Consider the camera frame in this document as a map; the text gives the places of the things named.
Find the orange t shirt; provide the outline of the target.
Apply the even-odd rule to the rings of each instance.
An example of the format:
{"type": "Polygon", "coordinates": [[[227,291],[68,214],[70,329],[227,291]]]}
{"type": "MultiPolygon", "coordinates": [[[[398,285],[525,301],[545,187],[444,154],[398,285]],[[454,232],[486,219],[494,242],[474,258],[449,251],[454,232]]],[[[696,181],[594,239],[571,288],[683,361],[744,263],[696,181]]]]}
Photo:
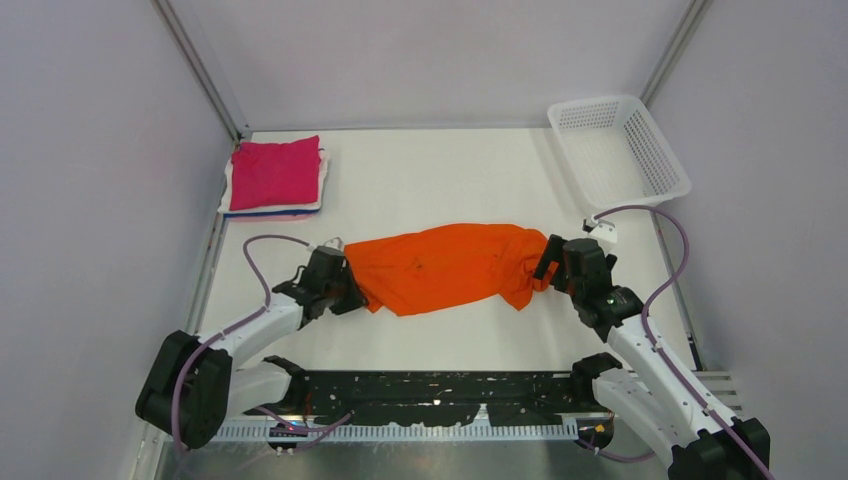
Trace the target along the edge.
{"type": "Polygon", "coordinates": [[[352,243],[345,255],[371,312],[411,316],[492,296],[520,311],[552,280],[553,265],[534,277],[546,245],[535,229],[459,223],[352,243]]]}

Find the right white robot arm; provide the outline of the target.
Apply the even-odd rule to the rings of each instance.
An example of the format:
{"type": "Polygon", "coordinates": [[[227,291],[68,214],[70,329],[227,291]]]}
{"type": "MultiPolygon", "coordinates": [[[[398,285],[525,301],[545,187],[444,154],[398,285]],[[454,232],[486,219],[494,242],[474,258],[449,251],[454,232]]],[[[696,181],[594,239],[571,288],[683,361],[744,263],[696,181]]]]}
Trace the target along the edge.
{"type": "Polygon", "coordinates": [[[671,479],[769,479],[770,435],[722,403],[655,331],[646,306],[612,281],[616,258],[592,238],[549,237],[537,280],[570,297],[609,352],[573,364],[571,397],[620,417],[671,479]]]}

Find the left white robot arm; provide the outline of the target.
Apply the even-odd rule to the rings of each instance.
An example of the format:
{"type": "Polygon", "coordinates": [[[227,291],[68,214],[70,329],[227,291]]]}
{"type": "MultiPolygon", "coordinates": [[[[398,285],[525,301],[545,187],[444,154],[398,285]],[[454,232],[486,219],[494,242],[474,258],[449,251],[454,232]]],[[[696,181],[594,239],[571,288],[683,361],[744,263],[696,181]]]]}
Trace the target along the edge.
{"type": "Polygon", "coordinates": [[[165,337],[135,402],[140,420],[199,449],[230,417],[269,406],[305,412],[309,381],[302,367],[277,355],[254,366],[248,361],[325,312],[342,315],[367,300],[345,254],[326,245],[314,247],[293,278],[260,284],[263,301],[245,317],[203,334],[176,330],[165,337]]]}

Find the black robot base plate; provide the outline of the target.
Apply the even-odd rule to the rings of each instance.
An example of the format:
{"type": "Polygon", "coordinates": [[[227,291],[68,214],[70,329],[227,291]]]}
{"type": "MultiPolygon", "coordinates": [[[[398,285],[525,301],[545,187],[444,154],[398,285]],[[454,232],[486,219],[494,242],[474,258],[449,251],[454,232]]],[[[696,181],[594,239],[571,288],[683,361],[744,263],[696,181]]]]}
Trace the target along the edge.
{"type": "Polygon", "coordinates": [[[285,397],[264,408],[321,425],[346,418],[355,426],[466,426],[486,414],[494,426],[553,426],[567,417],[609,433],[613,415],[578,392],[563,371],[305,370],[293,373],[285,397]]]}

